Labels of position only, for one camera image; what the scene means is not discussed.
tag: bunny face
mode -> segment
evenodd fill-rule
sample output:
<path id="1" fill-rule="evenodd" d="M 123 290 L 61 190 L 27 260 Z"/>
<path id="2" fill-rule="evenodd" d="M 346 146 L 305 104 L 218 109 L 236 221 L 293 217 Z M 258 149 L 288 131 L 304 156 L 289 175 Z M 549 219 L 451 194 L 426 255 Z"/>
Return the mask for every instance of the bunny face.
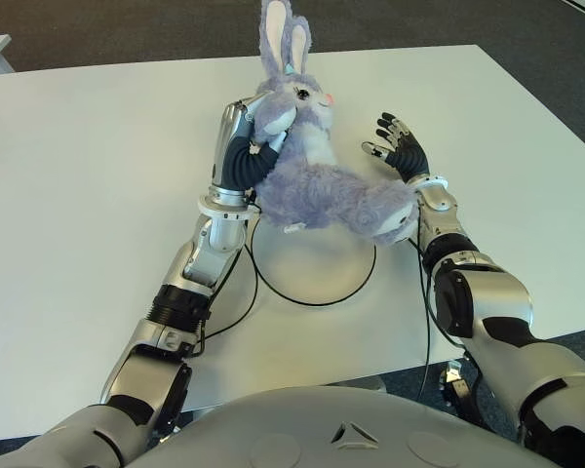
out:
<path id="1" fill-rule="evenodd" d="M 321 88 L 314 88 L 307 83 L 299 81 L 290 81 L 283 84 L 283 90 L 291 94 L 296 106 L 295 122 L 301 123 L 307 121 L 318 124 L 323 130 L 328 130 L 332 126 L 332 95 L 326 95 Z"/>
<path id="2" fill-rule="evenodd" d="M 311 36 L 304 17 L 294 17 L 289 0 L 263 0 L 260 57 L 268 80 L 258 91 L 284 95 L 296 108 L 294 121 L 328 130 L 332 126 L 331 95 L 305 74 Z"/>

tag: silver metal arm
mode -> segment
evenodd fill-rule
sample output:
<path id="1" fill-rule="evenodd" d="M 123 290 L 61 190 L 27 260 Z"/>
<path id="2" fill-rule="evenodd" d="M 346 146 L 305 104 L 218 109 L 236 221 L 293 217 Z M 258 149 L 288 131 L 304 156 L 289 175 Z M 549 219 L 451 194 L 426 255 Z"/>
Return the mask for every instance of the silver metal arm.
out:
<path id="1" fill-rule="evenodd" d="M 418 175 L 420 248 L 438 321 L 461 338 L 522 444 L 562 466 L 585 466 L 585 362 L 530 332 L 525 286 L 480 253 L 457 219 L 446 181 Z"/>
<path id="2" fill-rule="evenodd" d="M 244 189 L 226 187 L 225 176 L 238 181 L 233 173 L 241 158 L 258 180 L 277 158 L 268 145 L 255 160 L 250 157 L 253 112 L 264 96 L 225 108 L 213 182 L 200 197 L 193 237 L 175 255 L 147 318 L 138 322 L 108 376 L 99 405 L 81 409 L 47 434 L 0 457 L 0 468 L 120 467 L 144 453 L 152 439 L 172 432 L 191 375 L 184 361 L 210 316 L 211 297 L 245 244 L 247 222 L 258 215 Z M 265 159 L 270 163 L 254 164 Z"/>

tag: gray carpet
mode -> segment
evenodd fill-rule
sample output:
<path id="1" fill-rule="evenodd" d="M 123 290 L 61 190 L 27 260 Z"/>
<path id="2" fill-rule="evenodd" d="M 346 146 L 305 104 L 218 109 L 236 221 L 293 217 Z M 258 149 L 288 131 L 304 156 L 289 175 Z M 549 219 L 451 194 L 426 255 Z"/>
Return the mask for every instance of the gray carpet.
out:
<path id="1" fill-rule="evenodd" d="M 293 0 L 317 52 L 478 44 L 585 142 L 585 15 L 560 0 Z M 258 0 L 0 0 L 5 56 L 16 70 L 128 61 L 250 56 Z M 585 331 L 557 339 L 585 359 Z M 446 410 L 430 371 L 422 401 Z M 472 381 L 474 373 L 465 365 Z M 413 398 L 422 369 L 383 375 Z M 485 385 L 492 428 L 515 434 Z M 0 441 L 0 453 L 26 439 Z"/>

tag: plush toy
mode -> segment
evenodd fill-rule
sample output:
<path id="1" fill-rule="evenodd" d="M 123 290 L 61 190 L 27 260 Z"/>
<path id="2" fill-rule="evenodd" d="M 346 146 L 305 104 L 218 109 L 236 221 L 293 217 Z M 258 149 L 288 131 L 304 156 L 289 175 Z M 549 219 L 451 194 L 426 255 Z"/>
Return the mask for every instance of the plush toy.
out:
<path id="1" fill-rule="evenodd" d="M 256 185 L 267 222 L 321 228 L 334 221 L 377 244 L 406 239 L 417 217 L 413 191 L 401 180 L 368 183 L 339 167 L 330 143 L 333 99 L 305 73 L 311 38 L 289 0 L 263 0 L 260 56 L 270 91 L 254 115 L 257 144 L 288 130 L 275 168 Z"/>

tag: wire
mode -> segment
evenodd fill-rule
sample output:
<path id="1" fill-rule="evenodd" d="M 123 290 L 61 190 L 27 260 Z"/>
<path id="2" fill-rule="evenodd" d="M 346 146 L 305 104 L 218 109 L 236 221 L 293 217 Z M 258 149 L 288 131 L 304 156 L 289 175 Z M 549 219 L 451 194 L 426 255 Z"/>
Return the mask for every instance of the wire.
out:
<path id="1" fill-rule="evenodd" d="M 229 279 L 230 275 L 232 274 L 232 271 L 234 271 L 234 268 L 236 267 L 236 263 L 238 262 L 238 259 L 240 256 L 241 256 L 241 251 L 239 250 L 236 253 L 236 256 L 234 257 L 232 264 L 230 265 L 227 272 L 225 273 L 225 276 L 223 277 L 223 279 L 219 283 L 218 288 L 216 288 L 216 291 L 214 292 L 214 294 L 211 295 L 209 303 L 208 303 L 209 309 L 213 306 L 213 302 L 215 302 L 216 297 L 218 296 L 218 294 L 221 292 L 221 290 L 225 286 L 225 283 L 227 283 L 227 280 Z M 199 328 L 199 336 L 200 336 L 199 337 L 200 346 L 199 346 L 198 351 L 194 351 L 191 353 L 191 355 L 190 355 L 191 358 L 197 358 L 197 357 L 201 356 L 202 354 L 204 354 L 204 351 L 206 351 L 206 339 L 208 338 L 206 336 L 206 321 L 201 320 L 198 324 L 198 328 Z"/>
<path id="2" fill-rule="evenodd" d="M 420 387 L 418 388 L 418 394 L 416 395 L 416 401 L 420 401 L 420 397 L 422 396 L 422 391 L 425 388 L 425 383 L 427 383 L 427 375 L 429 375 L 429 357 L 431 355 L 431 327 L 429 326 L 429 289 L 431 288 L 431 283 L 427 281 L 427 290 L 425 290 L 423 281 L 422 281 L 422 255 L 420 252 L 420 207 L 418 207 L 418 229 L 416 233 L 416 251 L 418 253 L 418 276 L 420 278 L 420 291 L 422 293 L 422 300 L 425 307 L 425 323 L 427 327 L 427 350 L 425 353 L 425 372 L 422 375 L 422 380 L 420 381 Z"/>
<path id="3" fill-rule="evenodd" d="M 254 260 L 254 234 L 255 234 L 255 230 L 257 229 L 257 226 L 259 223 L 260 223 L 260 219 L 255 223 L 255 226 L 253 227 L 252 238 L 250 239 L 250 250 L 251 250 L 250 255 L 252 256 L 253 260 Z M 372 272 L 374 271 L 374 266 L 375 266 L 376 262 L 377 262 L 377 247 L 372 246 L 372 264 L 370 266 L 369 273 L 367 274 L 364 281 L 360 284 L 360 286 L 358 286 L 354 291 L 350 292 L 349 294 L 345 295 L 344 297 L 341 297 L 341 298 L 335 299 L 335 300 L 330 300 L 327 302 L 306 302 L 304 300 L 295 299 L 294 297 L 290 297 L 289 295 L 285 295 L 283 292 L 278 291 L 273 285 L 271 285 L 271 283 L 268 282 L 268 280 L 266 278 L 264 278 L 264 275 L 262 275 L 262 272 L 257 267 L 257 264 L 255 263 L 255 261 L 253 262 L 253 266 L 255 267 L 255 271 L 257 272 L 257 275 L 260 277 L 262 282 L 264 282 L 266 287 L 269 290 L 271 290 L 273 293 L 278 295 L 279 297 L 281 297 L 289 302 L 292 302 L 294 304 L 298 304 L 298 305 L 306 305 L 308 307 L 325 307 L 328 305 L 335 305 L 337 303 L 343 302 L 343 301 L 347 300 L 349 297 L 355 295 L 359 290 L 361 290 L 369 282 L 369 279 L 372 276 Z"/>
<path id="4" fill-rule="evenodd" d="M 252 265 L 253 265 L 254 286 L 253 286 L 252 302 L 250 303 L 247 310 L 243 313 L 243 315 L 241 315 L 238 319 L 236 319 L 236 321 L 234 321 L 232 324 L 228 325 L 227 327 L 222 328 L 221 330 L 217 330 L 209 335 L 204 336 L 204 338 L 203 338 L 204 342 L 206 342 L 207 339 L 210 339 L 213 336 L 217 336 L 218 334 L 221 334 L 223 332 L 227 332 L 228 330 L 232 329 L 233 327 L 236 327 L 250 314 L 250 312 L 254 308 L 255 299 L 257 298 L 257 284 L 258 284 L 257 267 L 255 266 L 255 260 L 254 260 L 254 256 L 252 255 L 252 252 L 249 250 L 249 248 L 246 245 L 243 247 L 245 248 L 245 251 L 247 252 L 247 254 L 250 256 L 250 260 L 252 261 Z"/>

